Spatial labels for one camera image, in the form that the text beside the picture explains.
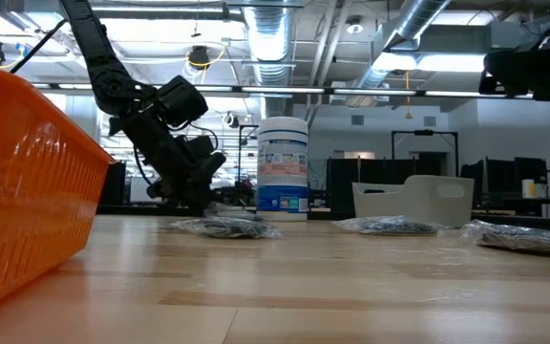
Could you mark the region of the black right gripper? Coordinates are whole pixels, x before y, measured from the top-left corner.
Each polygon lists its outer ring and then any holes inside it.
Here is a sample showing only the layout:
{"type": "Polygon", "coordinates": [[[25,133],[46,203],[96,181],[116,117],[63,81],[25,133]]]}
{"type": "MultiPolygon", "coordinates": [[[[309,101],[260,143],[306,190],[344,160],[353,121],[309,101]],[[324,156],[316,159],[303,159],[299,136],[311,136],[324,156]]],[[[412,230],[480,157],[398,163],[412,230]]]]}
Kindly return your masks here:
{"type": "Polygon", "coordinates": [[[550,36],[513,50],[485,55],[478,92],[506,98],[530,94],[536,101],[550,101],[550,36]]]}

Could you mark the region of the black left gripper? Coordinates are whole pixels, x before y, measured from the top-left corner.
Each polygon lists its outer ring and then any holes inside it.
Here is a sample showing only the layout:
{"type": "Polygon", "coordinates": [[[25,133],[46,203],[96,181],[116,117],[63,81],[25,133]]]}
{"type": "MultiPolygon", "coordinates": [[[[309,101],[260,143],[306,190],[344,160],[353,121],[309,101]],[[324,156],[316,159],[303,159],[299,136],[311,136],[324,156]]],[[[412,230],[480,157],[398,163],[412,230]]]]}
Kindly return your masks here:
{"type": "Polygon", "coordinates": [[[187,140],[184,136],[158,135],[134,138],[134,146],[159,177],[147,187],[152,198],[205,210],[214,199],[213,175],[226,162],[208,136],[187,140]]]}

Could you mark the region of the bagged cable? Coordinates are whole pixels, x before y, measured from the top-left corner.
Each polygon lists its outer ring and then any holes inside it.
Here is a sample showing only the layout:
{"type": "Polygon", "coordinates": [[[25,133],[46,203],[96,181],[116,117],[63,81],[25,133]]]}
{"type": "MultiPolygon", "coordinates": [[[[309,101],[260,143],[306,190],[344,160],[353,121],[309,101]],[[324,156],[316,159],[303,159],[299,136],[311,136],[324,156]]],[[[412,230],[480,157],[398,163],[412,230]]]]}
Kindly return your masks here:
{"type": "Polygon", "coordinates": [[[550,254],[550,230],[547,229],[472,220],[461,230],[463,237],[477,246],[550,254]]]}

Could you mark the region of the black pole stand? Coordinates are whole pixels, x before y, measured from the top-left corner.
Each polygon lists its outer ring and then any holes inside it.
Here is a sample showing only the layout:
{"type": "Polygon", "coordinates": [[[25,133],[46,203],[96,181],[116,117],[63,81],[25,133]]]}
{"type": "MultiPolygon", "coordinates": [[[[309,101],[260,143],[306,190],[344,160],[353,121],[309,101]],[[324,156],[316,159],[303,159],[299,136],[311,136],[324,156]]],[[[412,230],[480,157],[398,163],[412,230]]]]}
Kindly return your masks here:
{"type": "Polygon", "coordinates": [[[254,133],[256,132],[256,130],[258,128],[259,128],[259,126],[256,125],[256,124],[241,124],[239,126],[237,165],[236,165],[236,172],[237,172],[236,182],[237,183],[240,183],[242,181],[241,169],[242,169],[242,151],[243,151],[243,147],[245,145],[247,145],[248,141],[251,139],[251,137],[254,135],[254,133]],[[243,133],[243,130],[247,129],[247,128],[249,128],[250,131],[245,135],[243,133]]]}

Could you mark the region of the black tall cabinet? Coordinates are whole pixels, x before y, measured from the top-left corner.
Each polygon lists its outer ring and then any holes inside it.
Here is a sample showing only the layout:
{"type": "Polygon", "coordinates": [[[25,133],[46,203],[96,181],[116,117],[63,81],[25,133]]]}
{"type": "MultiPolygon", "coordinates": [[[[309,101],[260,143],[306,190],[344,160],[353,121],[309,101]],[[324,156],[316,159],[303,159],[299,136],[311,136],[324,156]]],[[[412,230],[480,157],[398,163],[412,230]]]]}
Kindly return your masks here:
{"type": "Polygon", "coordinates": [[[108,167],[99,205],[123,205],[126,163],[119,161],[108,167]]]}

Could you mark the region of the white wipes canister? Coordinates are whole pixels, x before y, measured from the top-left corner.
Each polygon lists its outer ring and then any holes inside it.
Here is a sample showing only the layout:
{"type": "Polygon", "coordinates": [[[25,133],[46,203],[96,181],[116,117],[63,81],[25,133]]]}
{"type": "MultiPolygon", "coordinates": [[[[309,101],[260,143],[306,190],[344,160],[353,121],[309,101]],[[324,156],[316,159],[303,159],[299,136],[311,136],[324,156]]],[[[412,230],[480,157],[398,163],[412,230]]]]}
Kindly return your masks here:
{"type": "Polygon", "coordinates": [[[268,221],[306,221],[307,122],[294,117],[265,118],[257,140],[257,212],[268,221]]]}

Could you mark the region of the black desk monitor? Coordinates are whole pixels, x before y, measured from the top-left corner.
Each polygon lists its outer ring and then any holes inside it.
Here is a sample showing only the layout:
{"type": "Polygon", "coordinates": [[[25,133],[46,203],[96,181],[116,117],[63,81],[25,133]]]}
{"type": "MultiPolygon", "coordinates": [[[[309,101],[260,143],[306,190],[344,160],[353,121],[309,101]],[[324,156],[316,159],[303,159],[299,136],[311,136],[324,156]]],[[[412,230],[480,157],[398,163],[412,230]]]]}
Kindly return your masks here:
{"type": "Polygon", "coordinates": [[[533,180],[534,183],[548,184],[546,160],[515,157],[515,170],[518,180],[533,180]]]}
{"type": "Polygon", "coordinates": [[[486,159],[487,190],[489,193],[516,191],[515,162],[486,159]]]}
{"type": "Polygon", "coordinates": [[[460,177],[474,180],[474,195],[480,196],[483,190],[484,161],[474,164],[463,164],[460,170],[460,177]]]}

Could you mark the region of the black overhead light bar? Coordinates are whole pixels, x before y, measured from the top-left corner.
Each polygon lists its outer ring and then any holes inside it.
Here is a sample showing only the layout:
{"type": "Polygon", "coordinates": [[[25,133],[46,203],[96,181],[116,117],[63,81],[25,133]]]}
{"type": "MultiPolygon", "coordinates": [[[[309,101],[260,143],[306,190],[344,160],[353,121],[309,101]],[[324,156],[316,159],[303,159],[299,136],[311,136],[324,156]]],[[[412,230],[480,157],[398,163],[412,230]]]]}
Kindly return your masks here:
{"type": "Polygon", "coordinates": [[[354,89],[319,87],[277,87],[238,85],[197,85],[196,89],[212,94],[248,95],[316,95],[316,96],[368,96],[368,97],[442,97],[442,98],[493,98],[505,99],[506,95],[483,95],[466,91],[435,91],[408,89],[354,89]]]}

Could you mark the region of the grey plastic bin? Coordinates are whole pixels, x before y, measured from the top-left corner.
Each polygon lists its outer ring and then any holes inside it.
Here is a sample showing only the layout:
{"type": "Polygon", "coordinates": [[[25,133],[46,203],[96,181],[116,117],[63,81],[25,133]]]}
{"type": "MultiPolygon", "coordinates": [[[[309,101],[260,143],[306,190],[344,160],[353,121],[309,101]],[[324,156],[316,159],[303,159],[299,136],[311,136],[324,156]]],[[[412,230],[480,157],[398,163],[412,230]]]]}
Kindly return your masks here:
{"type": "Polygon", "coordinates": [[[471,221],[473,179],[412,175],[403,184],[352,183],[355,216],[405,216],[462,227],[471,221]]]}

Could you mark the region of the orange plastic basket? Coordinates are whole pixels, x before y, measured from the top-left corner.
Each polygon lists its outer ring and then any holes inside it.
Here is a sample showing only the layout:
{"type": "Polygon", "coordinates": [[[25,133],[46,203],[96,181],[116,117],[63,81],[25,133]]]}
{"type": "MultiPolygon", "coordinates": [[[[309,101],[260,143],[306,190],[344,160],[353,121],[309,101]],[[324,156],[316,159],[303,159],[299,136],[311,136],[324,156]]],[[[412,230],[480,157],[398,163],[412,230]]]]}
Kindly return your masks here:
{"type": "Polygon", "coordinates": [[[0,70],[0,301],[86,247],[113,158],[0,70]]]}

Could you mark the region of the black rack frame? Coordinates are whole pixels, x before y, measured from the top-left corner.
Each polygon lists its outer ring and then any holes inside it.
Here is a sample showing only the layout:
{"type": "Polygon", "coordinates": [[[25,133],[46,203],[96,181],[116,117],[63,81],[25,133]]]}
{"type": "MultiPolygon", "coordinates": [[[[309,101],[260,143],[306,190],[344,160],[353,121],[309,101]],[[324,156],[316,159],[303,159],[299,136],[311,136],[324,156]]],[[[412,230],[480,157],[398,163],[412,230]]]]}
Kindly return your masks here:
{"type": "Polygon", "coordinates": [[[431,137],[439,136],[444,139],[445,136],[451,136],[454,139],[454,151],[455,151],[455,176],[460,176],[460,165],[459,165],[459,134],[454,131],[434,131],[429,129],[422,130],[395,130],[391,131],[391,160],[395,161],[395,149],[398,144],[395,141],[397,135],[413,135],[415,137],[431,137]]]}

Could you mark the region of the silver slanted ceiling duct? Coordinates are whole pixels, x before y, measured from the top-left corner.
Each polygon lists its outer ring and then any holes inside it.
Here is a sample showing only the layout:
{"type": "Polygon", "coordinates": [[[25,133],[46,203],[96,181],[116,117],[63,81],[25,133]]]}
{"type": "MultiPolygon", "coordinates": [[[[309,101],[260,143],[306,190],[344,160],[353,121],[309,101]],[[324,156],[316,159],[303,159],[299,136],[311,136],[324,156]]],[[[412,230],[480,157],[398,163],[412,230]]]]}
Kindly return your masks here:
{"type": "Polygon", "coordinates": [[[388,60],[401,62],[401,57],[390,53],[396,45],[408,45],[411,52],[419,48],[420,37],[452,0],[405,0],[399,15],[381,24],[371,42],[372,62],[358,77],[353,88],[377,89],[388,74],[401,67],[388,65],[388,60]]]}

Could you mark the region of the silver spiral ceiling duct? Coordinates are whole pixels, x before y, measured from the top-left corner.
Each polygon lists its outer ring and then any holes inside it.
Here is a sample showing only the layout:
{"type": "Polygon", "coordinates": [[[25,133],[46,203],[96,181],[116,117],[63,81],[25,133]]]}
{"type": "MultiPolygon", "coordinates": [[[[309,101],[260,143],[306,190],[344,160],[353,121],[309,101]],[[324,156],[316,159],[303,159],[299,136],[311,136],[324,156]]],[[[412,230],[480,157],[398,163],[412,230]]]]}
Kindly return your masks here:
{"type": "Polygon", "coordinates": [[[244,7],[247,42],[255,80],[262,86],[289,84],[294,10],[279,6],[244,7]]]}

